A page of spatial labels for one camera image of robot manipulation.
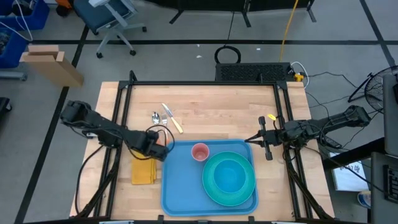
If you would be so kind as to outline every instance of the wooden tabletop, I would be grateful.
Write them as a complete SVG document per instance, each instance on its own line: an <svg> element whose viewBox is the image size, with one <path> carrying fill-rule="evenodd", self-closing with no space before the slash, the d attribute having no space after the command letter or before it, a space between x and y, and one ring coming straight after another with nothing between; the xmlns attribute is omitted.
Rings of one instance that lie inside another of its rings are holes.
<svg viewBox="0 0 398 224"><path fill-rule="evenodd" d="M118 83L104 82L99 93L96 111L111 119ZM288 83L290 104L294 119L310 119L307 98L302 83ZM280 91L284 117L283 93ZM123 113L125 93L122 97L118 123ZM188 139L246 139L259 130L258 117L276 115L273 88L271 86L134 86L129 106L127 126L129 129L145 130L152 125L153 111L163 113L160 103L166 103L175 119L182 125L183 134L175 126L168 127L176 140ZM274 129L266 118L267 129ZM318 149L315 140L308 144ZM267 161L265 150L251 145L256 171L259 204L250 215L257 221L293 220L292 199L282 146L271 147L274 160ZM85 158L98 148L96 139L89 140ZM97 153L89 160L80 180L80 209L88 203L98 188L104 152ZM325 173L320 156L308 149L302 149L302 162L309 191L317 202L331 216L334 216ZM210 217L170 217L160 205L162 184L162 163L157 161L157 180L152 185L131 184L132 156L124 146L119 167L118 182L113 204L112 219L156 220L164 215L165 220L248 220L248 215ZM298 190L301 216L305 217L302 194ZM101 214L104 214L103 203ZM71 215L75 215L72 206Z"/></svg>

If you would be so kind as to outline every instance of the yellow napkin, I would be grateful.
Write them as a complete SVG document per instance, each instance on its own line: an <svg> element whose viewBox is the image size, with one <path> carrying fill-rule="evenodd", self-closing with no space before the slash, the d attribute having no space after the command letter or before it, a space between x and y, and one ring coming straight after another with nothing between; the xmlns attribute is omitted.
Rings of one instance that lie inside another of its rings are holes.
<svg viewBox="0 0 398 224"><path fill-rule="evenodd" d="M138 158L145 158L142 154L134 152ZM156 180L156 161L155 159L131 160L131 183L132 184L153 184Z"/></svg>

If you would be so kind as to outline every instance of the fork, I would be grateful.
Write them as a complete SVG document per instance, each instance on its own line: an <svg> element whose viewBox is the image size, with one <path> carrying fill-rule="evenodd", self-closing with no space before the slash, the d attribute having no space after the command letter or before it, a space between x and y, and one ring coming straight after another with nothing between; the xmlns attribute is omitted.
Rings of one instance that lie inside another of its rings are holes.
<svg viewBox="0 0 398 224"><path fill-rule="evenodd" d="M166 114L162 114L161 118L162 118L163 125L167 127L167 115ZM166 141L167 141L167 130L165 129L164 132L166 133Z"/></svg>

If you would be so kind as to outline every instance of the butter knife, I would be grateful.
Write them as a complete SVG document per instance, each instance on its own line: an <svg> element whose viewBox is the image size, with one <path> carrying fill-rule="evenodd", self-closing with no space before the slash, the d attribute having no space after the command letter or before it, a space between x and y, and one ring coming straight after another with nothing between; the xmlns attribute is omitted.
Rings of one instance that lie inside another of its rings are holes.
<svg viewBox="0 0 398 224"><path fill-rule="evenodd" d="M184 131L182 130L182 128L178 124L178 122L176 122L176 120L174 119L173 113L170 111L170 109L167 107L166 104L162 103L162 106L163 106L164 110L166 111L166 113L170 116L170 119L173 121L173 124L178 129L179 133L182 134Z"/></svg>

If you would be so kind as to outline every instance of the blue chair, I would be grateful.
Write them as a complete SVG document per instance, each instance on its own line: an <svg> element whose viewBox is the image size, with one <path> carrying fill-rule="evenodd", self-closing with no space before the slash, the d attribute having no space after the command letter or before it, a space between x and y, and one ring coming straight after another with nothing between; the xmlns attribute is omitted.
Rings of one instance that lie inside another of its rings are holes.
<svg viewBox="0 0 398 224"><path fill-rule="evenodd" d="M97 35L100 29L104 27L108 28L108 33L105 35L97 49L96 54L98 58L103 57L101 51L111 39L111 35L116 35L123 40L123 42L130 48L131 55L134 56L136 54L132 45L123 35L123 30L141 27L143 32L147 32L147 28L143 23L131 25L127 23L126 19L137 14L131 0L107 0L96 7L93 7L89 3L89 0L75 0L73 8L94 35Z"/></svg>

